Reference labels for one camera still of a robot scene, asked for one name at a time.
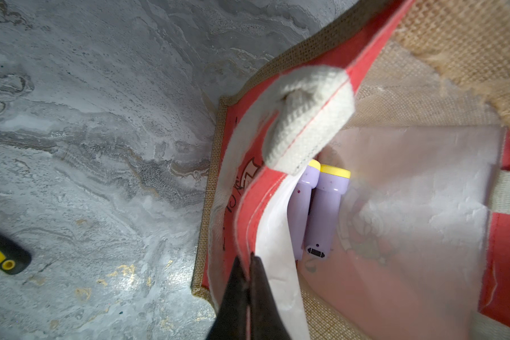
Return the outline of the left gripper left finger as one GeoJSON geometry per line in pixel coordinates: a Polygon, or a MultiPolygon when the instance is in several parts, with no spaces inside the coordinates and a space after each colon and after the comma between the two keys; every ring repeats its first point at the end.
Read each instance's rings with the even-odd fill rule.
{"type": "Polygon", "coordinates": [[[229,275],[222,304],[206,340],[246,340],[249,284],[236,258],[229,275]]]}

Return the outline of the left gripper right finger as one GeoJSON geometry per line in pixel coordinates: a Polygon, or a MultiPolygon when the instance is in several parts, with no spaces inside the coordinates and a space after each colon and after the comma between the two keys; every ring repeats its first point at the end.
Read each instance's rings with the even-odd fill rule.
{"type": "Polygon", "coordinates": [[[249,274],[251,339],[290,339],[280,318],[263,262],[254,254],[251,255],[249,274]]]}

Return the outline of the purple flashlight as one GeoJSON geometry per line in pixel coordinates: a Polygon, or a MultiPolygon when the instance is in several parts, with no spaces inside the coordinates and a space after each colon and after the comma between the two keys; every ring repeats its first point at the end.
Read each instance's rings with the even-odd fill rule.
{"type": "Polygon", "coordinates": [[[322,164],[318,184],[311,200],[304,238],[305,251],[319,259],[327,259],[338,226],[342,196],[348,190],[351,172],[322,164]]]}
{"type": "Polygon", "coordinates": [[[321,164],[317,160],[309,162],[291,194],[287,207],[287,221],[296,261],[302,259],[311,192],[318,184],[320,169],[321,164]]]}

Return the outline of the red jute Christmas tote bag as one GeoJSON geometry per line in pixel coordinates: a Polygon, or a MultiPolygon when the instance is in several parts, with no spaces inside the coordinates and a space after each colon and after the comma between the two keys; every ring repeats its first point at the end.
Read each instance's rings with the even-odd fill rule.
{"type": "Polygon", "coordinates": [[[510,1],[355,1],[223,96],[192,294],[252,254],[293,339],[510,339],[510,1]],[[296,261],[311,160],[351,178],[296,261]]]}

